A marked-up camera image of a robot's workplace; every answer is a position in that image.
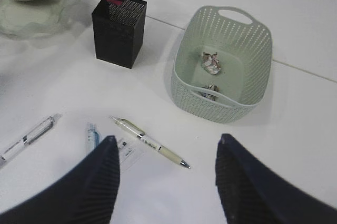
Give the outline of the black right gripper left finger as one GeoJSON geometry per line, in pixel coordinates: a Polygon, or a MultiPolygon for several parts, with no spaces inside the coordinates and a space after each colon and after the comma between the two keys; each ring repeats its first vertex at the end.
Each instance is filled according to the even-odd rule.
{"type": "Polygon", "coordinates": [[[120,185],[116,138],[107,136],[77,166],[1,214],[1,223],[109,223],[120,185]]]}

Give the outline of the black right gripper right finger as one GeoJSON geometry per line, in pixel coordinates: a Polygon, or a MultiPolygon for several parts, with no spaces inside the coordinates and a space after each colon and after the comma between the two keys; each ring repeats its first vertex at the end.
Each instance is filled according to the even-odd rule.
{"type": "Polygon", "coordinates": [[[217,146],[215,182],[227,223],[336,223],[336,209],[287,182],[232,135],[217,146]]]}

